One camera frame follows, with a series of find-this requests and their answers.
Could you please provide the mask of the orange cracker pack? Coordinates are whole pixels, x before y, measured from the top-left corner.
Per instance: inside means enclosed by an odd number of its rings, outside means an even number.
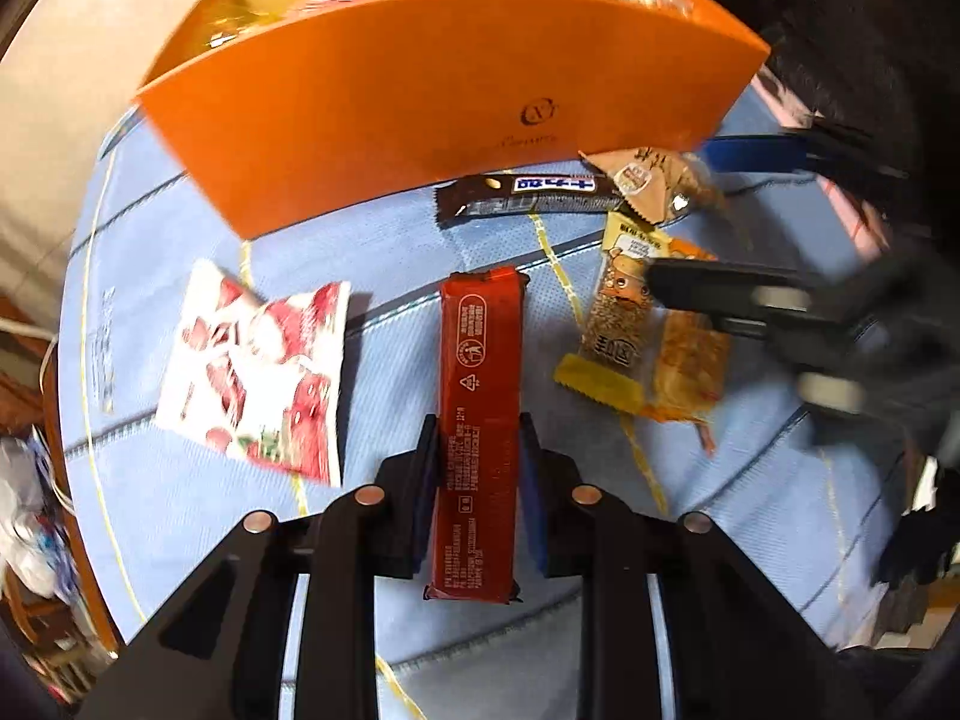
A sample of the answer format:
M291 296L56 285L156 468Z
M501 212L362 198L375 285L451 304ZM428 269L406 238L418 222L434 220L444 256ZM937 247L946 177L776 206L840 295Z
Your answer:
M641 415L657 422L690 422L703 452L712 457L716 442L709 418L724 395L731 337L713 330L703 314L656 309L647 284L643 294L652 371L644 376Z

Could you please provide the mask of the yellow peanut candy bar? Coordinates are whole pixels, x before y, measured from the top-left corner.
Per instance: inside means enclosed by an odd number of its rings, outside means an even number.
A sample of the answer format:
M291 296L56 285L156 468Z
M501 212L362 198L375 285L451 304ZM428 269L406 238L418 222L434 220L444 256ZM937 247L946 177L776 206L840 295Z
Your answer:
M620 211L609 211L601 270L579 348L556 364L553 380L575 394L631 416L646 406L641 383L651 338L652 299L646 273L670 254L670 238Z

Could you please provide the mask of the red snack bar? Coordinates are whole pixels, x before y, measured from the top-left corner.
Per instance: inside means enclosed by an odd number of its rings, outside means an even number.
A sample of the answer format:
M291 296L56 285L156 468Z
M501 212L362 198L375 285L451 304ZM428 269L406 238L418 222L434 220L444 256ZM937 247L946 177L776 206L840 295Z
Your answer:
M427 595L507 605L514 582L526 277L512 266L441 284L438 439Z

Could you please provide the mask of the pink cloth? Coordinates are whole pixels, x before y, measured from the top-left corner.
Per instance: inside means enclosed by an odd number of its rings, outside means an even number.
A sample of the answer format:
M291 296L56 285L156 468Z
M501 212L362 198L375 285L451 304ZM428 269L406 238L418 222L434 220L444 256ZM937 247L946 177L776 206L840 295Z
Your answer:
M815 114L766 65L760 68L750 86L782 127L805 127L815 119ZM818 177L817 184L863 259L871 260L889 247L882 220L871 205L861 205L857 197L827 177Z

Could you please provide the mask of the brown peanut snack bag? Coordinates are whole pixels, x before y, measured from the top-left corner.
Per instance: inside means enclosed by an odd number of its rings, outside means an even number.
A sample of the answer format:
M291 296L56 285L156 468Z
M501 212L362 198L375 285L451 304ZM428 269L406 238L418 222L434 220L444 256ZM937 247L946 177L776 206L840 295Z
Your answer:
M697 210L727 208L724 193L696 154L643 146L581 153L579 158L612 179L631 213L654 226L672 223Z

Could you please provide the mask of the blue checked tablecloth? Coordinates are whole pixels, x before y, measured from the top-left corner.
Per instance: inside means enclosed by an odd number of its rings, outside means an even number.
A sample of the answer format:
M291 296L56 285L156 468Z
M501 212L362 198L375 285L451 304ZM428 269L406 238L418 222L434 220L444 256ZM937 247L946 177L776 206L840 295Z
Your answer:
M553 380L579 348L601 270L605 221L498 216L439 227L422 185L242 242L142 114L99 153L68 261L59 394L83 541L128 644L252 511L295 520L373 483L438 419L441 284L512 266L526 277L521 416L544 449L632 511L708 515L856 678L869 718L944 717L945 656L859 647L882 596L877 569L903 509L903 436L812 444L796 376L768 340L732 335L724 395L697 429L612 410ZM700 260L805 271L827 283L867 265L827 195L805 179L744 187L736 238L704 216L672 224ZM156 424L194 263L210 260L263 301L352 285L337 410L342 484L237 461ZM521 481L521 447L519 447ZM583 590L548 578L530 552L517 481L507 605L427 595L430 541L410 580L374 584L374 718L578 717Z

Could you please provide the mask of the dark chocolate bar wrapper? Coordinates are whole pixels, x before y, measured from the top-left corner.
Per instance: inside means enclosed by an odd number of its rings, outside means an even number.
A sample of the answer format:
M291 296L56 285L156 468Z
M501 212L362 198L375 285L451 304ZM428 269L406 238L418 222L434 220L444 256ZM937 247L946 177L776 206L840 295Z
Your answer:
M439 227L530 213L607 213L625 201L612 179L596 174L478 174L441 185L433 195Z

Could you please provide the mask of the strawberry white snack bag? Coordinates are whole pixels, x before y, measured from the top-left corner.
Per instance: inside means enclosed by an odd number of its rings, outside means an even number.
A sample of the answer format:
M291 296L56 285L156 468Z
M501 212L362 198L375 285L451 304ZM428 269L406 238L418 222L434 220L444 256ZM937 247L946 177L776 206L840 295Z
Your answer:
M351 292L332 281L263 301L210 260L195 262L156 424L233 460L338 488Z

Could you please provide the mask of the orange cardboard box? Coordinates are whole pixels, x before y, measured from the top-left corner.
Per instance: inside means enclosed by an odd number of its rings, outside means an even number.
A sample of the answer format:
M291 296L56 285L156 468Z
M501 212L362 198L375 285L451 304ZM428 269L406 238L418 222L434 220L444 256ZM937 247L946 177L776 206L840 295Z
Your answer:
M256 238L501 167L697 148L766 57L713 0L197 0L137 99Z

